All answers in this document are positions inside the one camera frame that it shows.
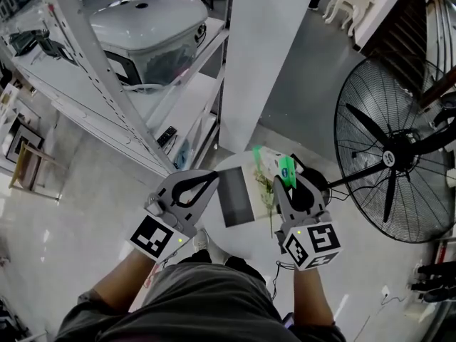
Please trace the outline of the pink artificial flower bouquet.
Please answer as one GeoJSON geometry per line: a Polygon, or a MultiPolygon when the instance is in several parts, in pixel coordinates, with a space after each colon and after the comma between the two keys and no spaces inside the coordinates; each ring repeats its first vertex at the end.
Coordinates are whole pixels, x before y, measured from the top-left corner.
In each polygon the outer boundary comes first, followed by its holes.
{"type": "Polygon", "coordinates": [[[259,194],[261,202],[266,208],[266,215],[269,219],[270,233],[273,237],[273,222],[272,217],[274,213],[274,191],[273,191],[273,182],[269,180],[261,170],[254,171],[254,178],[259,187],[259,194]]]}

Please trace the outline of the black device on shelf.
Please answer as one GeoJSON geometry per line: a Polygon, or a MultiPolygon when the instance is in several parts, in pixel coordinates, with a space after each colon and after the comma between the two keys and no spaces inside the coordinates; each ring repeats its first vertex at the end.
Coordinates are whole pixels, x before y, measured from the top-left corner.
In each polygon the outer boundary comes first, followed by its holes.
{"type": "Polygon", "coordinates": [[[36,46],[52,58],[62,58],[73,65],[77,65],[72,55],[62,43],[50,39],[48,30],[31,30],[9,35],[8,43],[14,50],[15,56],[23,56],[31,52],[36,46]]]}

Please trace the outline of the green and white small box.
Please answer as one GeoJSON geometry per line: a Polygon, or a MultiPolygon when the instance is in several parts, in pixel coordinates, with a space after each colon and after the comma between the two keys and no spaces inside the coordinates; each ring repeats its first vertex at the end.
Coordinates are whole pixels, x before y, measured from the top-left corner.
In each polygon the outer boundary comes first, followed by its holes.
{"type": "Polygon", "coordinates": [[[294,159],[268,147],[256,146],[252,149],[256,168],[268,180],[279,176],[286,187],[296,188],[296,168],[294,159]]]}

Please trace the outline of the dark wooden staircase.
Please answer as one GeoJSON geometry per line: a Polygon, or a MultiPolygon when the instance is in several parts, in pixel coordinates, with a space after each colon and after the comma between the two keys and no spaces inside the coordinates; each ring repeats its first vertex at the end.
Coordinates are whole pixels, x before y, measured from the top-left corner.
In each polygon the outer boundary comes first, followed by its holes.
{"type": "Polygon", "coordinates": [[[428,58],[426,0],[398,0],[361,53],[379,62],[417,102],[438,80],[428,58]]]}

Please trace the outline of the person's left forearm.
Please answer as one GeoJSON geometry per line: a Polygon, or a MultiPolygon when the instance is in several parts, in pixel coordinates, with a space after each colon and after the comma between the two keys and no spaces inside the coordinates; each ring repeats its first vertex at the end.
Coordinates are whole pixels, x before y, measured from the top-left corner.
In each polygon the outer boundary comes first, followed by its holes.
{"type": "Polygon", "coordinates": [[[155,265],[155,261],[134,249],[93,287],[94,305],[108,314],[126,314],[155,265]]]}

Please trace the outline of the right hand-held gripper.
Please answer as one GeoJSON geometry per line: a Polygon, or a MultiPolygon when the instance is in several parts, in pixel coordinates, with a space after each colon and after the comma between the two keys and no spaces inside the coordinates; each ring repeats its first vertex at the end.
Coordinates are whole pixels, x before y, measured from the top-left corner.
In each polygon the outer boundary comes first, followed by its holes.
{"type": "Polygon", "coordinates": [[[299,271],[307,271],[330,264],[343,250],[338,236],[338,224],[332,221],[327,210],[328,190],[321,173],[296,175],[295,209],[291,204],[288,188],[280,176],[273,181],[274,203],[283,224],[275,232],[281,253],[291,257],[299,271]],[[296,211],[316,214],[296,225],[296,211]]]}

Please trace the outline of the wooden frame stand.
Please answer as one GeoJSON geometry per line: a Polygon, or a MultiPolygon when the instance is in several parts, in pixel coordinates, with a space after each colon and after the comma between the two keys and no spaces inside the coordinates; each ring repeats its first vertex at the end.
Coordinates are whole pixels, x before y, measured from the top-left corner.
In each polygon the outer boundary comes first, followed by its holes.
{"type": "Polygon", "coordinates": [[[18,190],[19,192],[25,192],[30,195],[36,195],[59,202],[61,194],[53,196],[36,190],[41,167],[45,165],[46,162],[62,170],[69,170],[69,166],[65,166],[58,162],[54,157],[51,157],[44,151],[23,143],[8,188],[10,190],[18,190]]]}

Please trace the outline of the black standing fan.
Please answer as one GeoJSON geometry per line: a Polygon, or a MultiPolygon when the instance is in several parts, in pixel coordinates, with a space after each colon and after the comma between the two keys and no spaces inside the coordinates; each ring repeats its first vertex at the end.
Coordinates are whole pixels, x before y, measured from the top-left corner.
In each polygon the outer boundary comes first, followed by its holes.
{"type": "Polygon", "coordinates": [[[450,186],[452,156],[433,140],[445,127],[433,125],[440,98],[422,108],[372,58],[358,63],[338,94],[333,141],[341,178],[354,205],[385,236],[422,244],[456,224],[456,189],[450,186]]]}

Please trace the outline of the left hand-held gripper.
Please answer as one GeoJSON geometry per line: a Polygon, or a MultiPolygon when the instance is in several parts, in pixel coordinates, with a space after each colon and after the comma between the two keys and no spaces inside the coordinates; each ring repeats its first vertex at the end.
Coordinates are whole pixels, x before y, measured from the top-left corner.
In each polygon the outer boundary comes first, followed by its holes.
{"type": "Polygon", "coordinates": [[[197,234],[196,223],[219,184],[211,170],[185,170],[169,175],[131,214],[126,241],[159,264],[172,257],[197,234]]]}

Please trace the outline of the round white table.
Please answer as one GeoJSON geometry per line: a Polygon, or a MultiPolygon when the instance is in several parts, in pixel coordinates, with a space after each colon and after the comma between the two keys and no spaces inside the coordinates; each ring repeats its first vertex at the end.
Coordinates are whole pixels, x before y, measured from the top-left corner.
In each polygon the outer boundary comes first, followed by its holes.
{"type": "MultiPolygon", "coordinates": [[[[232,155],[215,167],[219,172],[247,163],[255,163],[252,151],[232,155]]],[[[255,220],[234,227],[226,227],[219,201],[218,191],[214,193],[201,221],[209,237],[222,251],[249,259],[257,263],[272,261],[281,256],[281,250],[275,232],[281,227],[281,216],[272,217],[273,237],[271,237],[269,219],[255,220]]]]}

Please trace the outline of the white metal shelving rack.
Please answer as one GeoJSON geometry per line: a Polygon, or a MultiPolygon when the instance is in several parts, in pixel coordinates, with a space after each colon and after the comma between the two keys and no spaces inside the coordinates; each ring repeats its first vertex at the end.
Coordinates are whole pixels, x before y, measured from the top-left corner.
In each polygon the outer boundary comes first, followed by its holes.
{"type": "Polygon", "coordinates": [[[227,54],[231,14],[214,18],[207,8],[204,38],[193,64],[171,84],[124,85],[90,24],[84,0],[0,0],[0,50],[53,106],[105,144],[159,175],[198,167],[219,132],[225,65],[212,75],[204,66],[227,54]],[[9,35],[48,30],[77,65],[47,56],[39,46],[15,56],[9,35]],[[170,126],[164,147],[157,139],[170,126]]]}

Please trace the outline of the black remote control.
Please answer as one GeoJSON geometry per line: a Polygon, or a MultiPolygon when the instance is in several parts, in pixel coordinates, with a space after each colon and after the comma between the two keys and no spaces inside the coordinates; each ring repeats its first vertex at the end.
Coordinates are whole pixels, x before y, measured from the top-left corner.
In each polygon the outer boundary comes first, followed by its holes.
{"type": "Polygon", "coordinates": [[[170,126],[166,131],[161,134],[161,136],[157,139],[157,143],[160,147],[166,146],[168,142],[175,136],[177,133],[177,129],[170,126]]]}

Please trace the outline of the person's black trousers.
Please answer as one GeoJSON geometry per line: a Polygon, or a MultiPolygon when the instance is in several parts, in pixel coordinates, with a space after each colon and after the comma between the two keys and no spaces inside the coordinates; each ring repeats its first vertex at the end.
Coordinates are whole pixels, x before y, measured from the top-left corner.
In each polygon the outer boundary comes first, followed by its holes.
{"type": "Polygon", "coordinates": [[[207,249],[199,249],[192,256],[173,266],[183,280],[204,286],[228,286],[245,289],[266,288],[264,277],[244,259],[228,256],[223,264],[215,264],[207,249]]]}

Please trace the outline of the person's right forearm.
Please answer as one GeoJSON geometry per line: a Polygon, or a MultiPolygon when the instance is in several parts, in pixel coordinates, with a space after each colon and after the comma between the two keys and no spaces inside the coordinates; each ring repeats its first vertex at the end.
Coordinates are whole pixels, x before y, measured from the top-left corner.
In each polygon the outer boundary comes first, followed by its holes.
{"type": "Polygon", "coordinates": [[[296,326],[334,324],[318,269],[307,271],[294,269],[294,324],[296,326]]]}

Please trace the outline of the large black picture frame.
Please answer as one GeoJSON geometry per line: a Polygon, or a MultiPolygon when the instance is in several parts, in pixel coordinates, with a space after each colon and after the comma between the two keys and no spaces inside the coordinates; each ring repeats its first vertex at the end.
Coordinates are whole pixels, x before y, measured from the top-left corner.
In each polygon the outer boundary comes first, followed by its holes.
{"type": "Polygon", "coordinates": [[[43,142],[44,138],[38,132],[16,120],[6,135],[4,155],[9,162],[17,163],[23,143],[40,149],[43,142]]]}

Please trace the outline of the person's left shoe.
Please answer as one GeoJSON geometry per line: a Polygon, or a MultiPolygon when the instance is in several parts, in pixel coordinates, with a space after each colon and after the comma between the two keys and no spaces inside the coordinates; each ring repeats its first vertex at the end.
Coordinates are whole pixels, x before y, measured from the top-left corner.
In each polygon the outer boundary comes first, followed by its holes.
{"type": "Polygon", "coordinates": [[[209,245],[209,237],[205,229],[199,229],[193,238],[193,247],[195,252],[207,251],[209,245]]]}

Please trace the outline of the large white lidded appliance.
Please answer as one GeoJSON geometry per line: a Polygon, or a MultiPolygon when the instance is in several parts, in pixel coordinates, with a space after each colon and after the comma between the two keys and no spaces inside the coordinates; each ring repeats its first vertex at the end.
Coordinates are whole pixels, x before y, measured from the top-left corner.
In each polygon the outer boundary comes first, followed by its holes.
{"type": "Polygon", "coordinates": [[[200,0],[84,0],[83,6],[126,86],[171,84],[193,64],[208,18],[200,0]]]}

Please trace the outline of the person's grey shirt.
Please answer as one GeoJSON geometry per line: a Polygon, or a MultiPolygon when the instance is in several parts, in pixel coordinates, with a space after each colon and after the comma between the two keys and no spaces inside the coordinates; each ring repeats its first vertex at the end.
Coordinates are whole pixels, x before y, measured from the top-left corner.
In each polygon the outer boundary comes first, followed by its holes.
{"type": "Polygon", "coordinates": [[[285,327],[260,280],[221,264],[183,263],[157,276],[132,313],[90,290],[55,342],[346,342],[336,325],[285,327]]]}

